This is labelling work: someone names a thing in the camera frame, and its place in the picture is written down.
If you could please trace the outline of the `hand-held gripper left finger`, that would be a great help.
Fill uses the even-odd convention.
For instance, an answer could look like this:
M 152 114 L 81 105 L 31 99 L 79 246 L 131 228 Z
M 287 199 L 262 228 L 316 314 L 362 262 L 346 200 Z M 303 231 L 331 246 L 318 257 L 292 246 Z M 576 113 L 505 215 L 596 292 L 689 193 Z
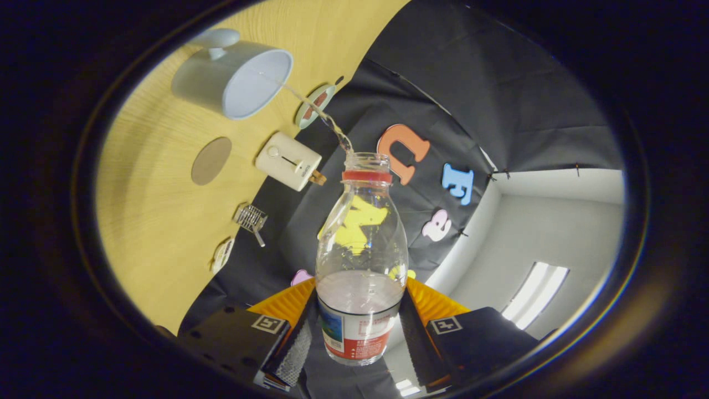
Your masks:
M 308 357 L 315 310 L 316 280 L 309 278 L 246 310 L 224 306 L 177 341 L 248 388 L 289 392 Z

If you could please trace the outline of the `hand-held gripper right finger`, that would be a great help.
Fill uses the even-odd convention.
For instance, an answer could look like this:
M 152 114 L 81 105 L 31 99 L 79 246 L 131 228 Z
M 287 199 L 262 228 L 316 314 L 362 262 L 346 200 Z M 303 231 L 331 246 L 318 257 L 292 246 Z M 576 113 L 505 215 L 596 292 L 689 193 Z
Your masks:
M 540 342 L 494 308 L 469 310 L 416 279 L 407 280 L 398 313 L 416 378 L 426 391 L 474 383 Z

